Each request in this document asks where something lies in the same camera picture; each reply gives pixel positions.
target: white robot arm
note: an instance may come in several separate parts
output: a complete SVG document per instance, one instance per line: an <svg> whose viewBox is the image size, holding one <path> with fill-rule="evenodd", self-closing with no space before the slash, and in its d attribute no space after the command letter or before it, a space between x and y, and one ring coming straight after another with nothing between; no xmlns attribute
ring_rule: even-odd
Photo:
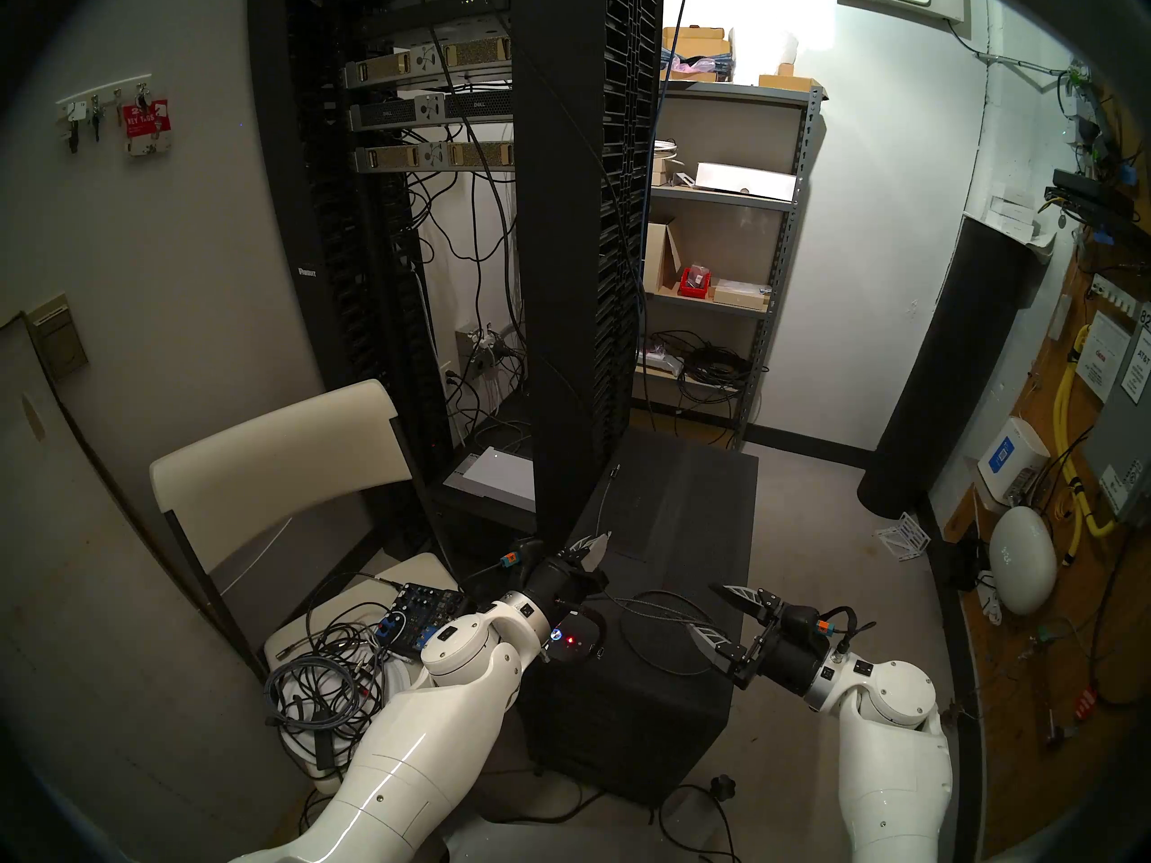
<svg viewBox="0 0 1151 863"><path fill-rule="evenodd" d="M552 626L607 582L595 568L604 545L605 536L549 557L523 593L436 632L421 652L420 679L372 721L340 791L312 827L283 847L238 860L411 860L479 777L524 669L549 647L555 657L574 651L567 643L592 651L597 637ZM871 664L849 652L857 633L851 610L845 639L831 649L823 619L834 613L821 619L814 609L762 590L714 589L767 629L745 649L712 628L692 626L708 659L740 688L763 674L803 696L813 711L838 713L839 802L855 863L935 861L951 759L928 677L905 662Z"/></svg>
<svg viewBox="0 0 1151 863"><path fill-rule="evenodd" d="M931 679L906 662L866 662L849 651L860 631L847 606L822 616L764 590L712 586L765 631L750 649L708 627L691 628L708 660L746 688L755 674L839 716L839 808L854 863L933 863L951 799L951 753ZM831 648L826 621L848 614Z"/></svg>
<svg viewBox="0 0 1151 863"><path fill-rule="evenodd" d="M244 863L405 863L463 801L487 761L524 669L589 593L607 536L534 568L524 593L442 627L421 651L424 671L364 734L340 791L295 841ZM590 652L594 637L564 635ZM567 648L563 654L571 655Z"/></svg>

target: white chair backrest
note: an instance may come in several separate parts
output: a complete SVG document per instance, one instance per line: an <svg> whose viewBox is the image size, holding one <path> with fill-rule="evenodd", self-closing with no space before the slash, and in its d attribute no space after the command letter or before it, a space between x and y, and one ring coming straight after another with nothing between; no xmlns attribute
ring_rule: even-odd
<svg viewBox="0 0 1151 863"><path fill-rule="evenodd" d="M205 572L287 517L412 474L389 422L391 399L365 380L216 433L152 464Z"/></svg>

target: key tag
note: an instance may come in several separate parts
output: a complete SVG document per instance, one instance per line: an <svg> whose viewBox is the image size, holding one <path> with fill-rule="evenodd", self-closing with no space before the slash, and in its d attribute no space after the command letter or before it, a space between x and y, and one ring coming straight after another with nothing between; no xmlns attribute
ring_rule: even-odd
<svg viewBox="0 0 1151 863"><path fill-rule="evenodd" d="M137 87L136 100L123 106L124 131L128 142L124 150L131 156L159 154L171 147L171 120L168 116L168 99L152 101L146 83Z"/></svg>

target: gray floor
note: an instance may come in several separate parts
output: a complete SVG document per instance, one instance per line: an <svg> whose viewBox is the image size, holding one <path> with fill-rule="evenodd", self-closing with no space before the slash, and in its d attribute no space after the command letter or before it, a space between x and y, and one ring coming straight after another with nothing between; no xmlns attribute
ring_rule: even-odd
<svg viewBox="0 0 1151 863"><path fill-rule="evenodd" d="M759 445L745 450L760 461L749 583L818 609L851 605L862 621L878 621L859 636L854 651L918 665L935 681L939 707L946 708L952 677L927 557L899 563L874 536L890 521L872 515L856 499L862 471ZM756 629L745 619L744 641ZM951 749L954 762L953 738ZM725 809L735 850L746 863L801 855L847 861L851 847L839 815L838 758L838 723L815 716L799 697L761 679L746 692L735 692L727 728L692 780L707 784L717 773L735 780L735 797ZM554 816L576 803L578 787L557 774L503 772L527 766L521 727L510 712L471 803L489 817ZM944 862L952 856L958 785L956 773L956 793L940 837ZM604 797L571 824L647 827L647 822L646 810ZM711 847L721 847L715 843L718 838L712 838Z"/></svg>

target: chair seat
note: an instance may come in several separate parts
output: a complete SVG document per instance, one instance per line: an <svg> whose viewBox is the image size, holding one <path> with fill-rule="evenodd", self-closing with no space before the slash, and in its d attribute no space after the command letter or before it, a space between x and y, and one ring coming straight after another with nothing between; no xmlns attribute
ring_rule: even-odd
<svg viewBox="0 0 1151 863"><path fill-rule="evenodd" d="M441 588L442 590L458 589L451 575L448 574L448 570L443 567L443 564L435 553L417 553L411 559L405 559L379 572L372 568L372 562L369 562L364 572L369 572L378 578L386 578L389 581L396 581L401 585L426 585L427 587ZM383 585L379 581L360 581L312 610L312 633L322 631L336 616L345 609L355 606L357 603L378 603L379 605L360 606L349 612L342 620L359 621L364 625L379 621L383 618L384 610L395 602L396 596L396 589L390 585ZM284 662L289 662L310 650L307 643L299 643L299 646L292 648L292 644L298 643L306 635L304 628L305 618L305 616L300 616L294 621L289 621L265 641L264 656L268 662L268 667L273 671ZM279 658L277 656L285 649L290 649L290 651L283 658ZM409 670L412 671L413 679L419 674L419 666L417 665L409 666Z"/></svg>

